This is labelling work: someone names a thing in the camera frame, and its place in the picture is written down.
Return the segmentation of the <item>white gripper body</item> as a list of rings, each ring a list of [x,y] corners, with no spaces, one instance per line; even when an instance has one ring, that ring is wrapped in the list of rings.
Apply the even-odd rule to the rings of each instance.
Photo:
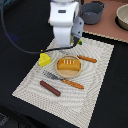
[[[49,22],[59,47],[78,43],[82,37],[84,21],[79,17],[79,3],[75,0],[53,0]]]

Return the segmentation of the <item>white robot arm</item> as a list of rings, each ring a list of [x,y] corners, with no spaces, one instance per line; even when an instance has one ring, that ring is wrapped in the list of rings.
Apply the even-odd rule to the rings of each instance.
[[[79,2],[76,0],[52,0],[50,2],[50,25],[60,48],[78,43],[82,37],[84,21],[79,17]]]

